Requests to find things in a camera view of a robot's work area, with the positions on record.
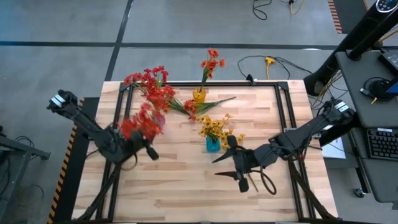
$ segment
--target wooden table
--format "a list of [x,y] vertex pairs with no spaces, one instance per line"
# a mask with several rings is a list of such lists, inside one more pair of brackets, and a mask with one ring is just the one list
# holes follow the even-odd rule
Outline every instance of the wooden table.
[[[312,119],[304,83],[301,80],[288,82],[297,125],[301,126]],[[109,125],[113,120],[118,89],[119,82],[104,83],[96,115],[96,121],[101,127]],[[181,101],[189,100],[192,98],[192,90],[190,87],[176,87],[176,97]],[[237,96],[236,99],[209,110],[208,114],[214,119],[222,119],[225,113],[234,116],[227,128],[233,128],[235,135],[246,134],[244,147],[255,149],[281,132],[273,88],[211,87],[206,88],[206,92],[208,101]],[[141,93],[134,90],[131,114],[137,112],[143,102]],[[288,118],[287,108],[284,111]],[[114,222],[297,221],[285,161],[279,159],[265,170],[277,187],[276,195],[270,195],[256,174],[252,177],[259,192],[249,184],[249,191],[242,194],[233,179],[214,175],[216,172],[234,170],[233,160],[211,163],[221,153],[205,152],[205,139],[198,135],[201,125],[173,110],[165,117],[164,134],[154,141],[160,159],[152,161],[142,150],[138,154],[137,167],[121,172]],[[317,141],[312,142],[312,145],[319,146]],[[95,149],[95,145],[91,144],[88,151]],[[309,148],[305,163],[311,189],[325,208],[337,216],[322,152]],[[105,159],[100,154],[87,158],[73,218],[79,217],[100,191],[104,164]],[[133,164],[134,158],[130,158],[123,167],[128,168]],[[104,216],[108,211],[109,197],[110,191]],[[308,214],[303,192],[300,197],[304,213]]]

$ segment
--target computer keyboard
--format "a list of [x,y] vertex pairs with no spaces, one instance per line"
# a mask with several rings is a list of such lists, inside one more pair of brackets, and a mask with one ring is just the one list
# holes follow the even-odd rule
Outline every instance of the computer keyboard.
[[398,133],[368,130],[370,158],[398,161]]

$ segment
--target white paper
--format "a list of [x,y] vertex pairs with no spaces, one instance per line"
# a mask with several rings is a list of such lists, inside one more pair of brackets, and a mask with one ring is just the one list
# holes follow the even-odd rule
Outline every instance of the white paper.
[[326,146],[323,146],[322,155],[325,158],[345,159],[346,154],[344,152],[343,141],[341,138],[335,139]]

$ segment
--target power cord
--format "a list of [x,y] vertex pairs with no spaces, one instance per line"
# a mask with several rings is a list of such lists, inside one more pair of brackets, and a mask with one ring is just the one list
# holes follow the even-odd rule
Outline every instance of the power cord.
[[[284,65],[284,63],[287,63],[287,64],[289,64],[289,65],[292,65],[292,66],[294,66],[294,67],[296,67],[296,68],[299,68],[299,69],[301,69],[301,70],[308,71],[308,70],[306,70],[306,69],[304,69],[304,68],[302,68],[302,67],[299,67],[298,65],[296,65],[296,64],[294,64],[294,63],[292,63],[292,62],[290,62],[290,61],[288,61],[288,60],[286,60],[286,59],[284,59],[284,58],[281,58],[281,57],[263,56],[263,55],[248,55],[248,56],[243,57],[241,60],[239,60],[239,61],[237,62],[237,66],[238,66],[239,71],[241,72],[241,75],[242,75],[244,78],[246,78],[246,79],[248,78],[248,76],[249,76],[250,74],[249,74],[249,75],[245,75],[245,74],[242,72],[240,63],[241,63],[243,60],[246,60],[247,58],[264,58],[264,60],[266,61],[267,67],[269,67],[269,66],[270,66],[272,63],[274,63],[274,62],[278,62],[278,63],[279,63],[281,66],[283,66],[283,68],[286,70],[286,72],[287,72],[287,80],[290,79],[291,74],[290,74],[289,70],[287,69],[287,67]],[[269,79],[269,71],[268,71],[268,68],[267,68],[267,79]]]
[[[255,6],[255,2],[256,2],[256,1],[260,1],[260,0],[253,0],[253,7],[252,7],[253,14],[254,14],[257,18],[259,18],[260,20],[266,21],[266,20],[268,19],[268,15],[267,15],[263,10],[260,10],[259,8],[260,8],[260,7],[263,7],[263,6],[268,6],[268,5],[270,5],[270,4],[272,3],[272,0],[265,0],[265,1],[268,1],[268,3],[260,4],[260,5],[258,5],[258,6]],[[262,15],[264,15],[264,17],[258,16],[258,15],[256,14],[256,12],[260,12]]]
[[293,3],[294,3],[294,0],[290,0],[290,1],[289,1],[289,4],[290,4],[290,15],[292,15],[292,16],[296,15],[296,14],[300,11],[300,9],[303,7],[304,2],[305,2],[305,0],[302,0],[301,5],[300,5],[300,7],[298,8],[298,10],[297,10],[296,12],[293,12]]

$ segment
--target gray floor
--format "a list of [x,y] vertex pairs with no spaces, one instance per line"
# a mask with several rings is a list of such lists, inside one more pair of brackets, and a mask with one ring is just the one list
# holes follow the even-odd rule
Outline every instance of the gray floor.
[[[0,41],[114,42],[127,0],[3,0],[0,2]],[[336,33],[327,0],[308,0],[296,16],[280,1],[264,8],[267,21],[251,12],[251,0],[135,0],[123,42],[185,42],[234,44],[336,45]],[[398,45],[398,36],[388,45]],[[14,138],[30,137],[37,148],[51,152],[48,161],[33,160],[13,201],[10,220],[47,221],[72,122],[46,110],[58,89],[78,96],[99,96],[112,48],[107,47],[0,47],[0,124]],[[328,50],[220,49],[227,67],[216,80],[242,80],[236,62],[247,55],[280,56],[311,71],[329,56]],[[165,65],[170,80],[197,80],[206,49],[120,50],[112,80],[147,67]],[[258,58],[241,63],[245,74],[265,79],[265,63]],[[307,74],[288,67],[291,79]],[[272,79],[286,79],[279,65],[270,69]],[[346,88],[343,79],[336,83]],[[334,96],[341,91],[331,89]],[[349,95],[343,97],[349,105]],[[341,218],[362,222],[396,223],[391,204],[377,203],[369,194],[356,198],[353,169],[328,170]],[[44,191],[31,187],[40,185]]]

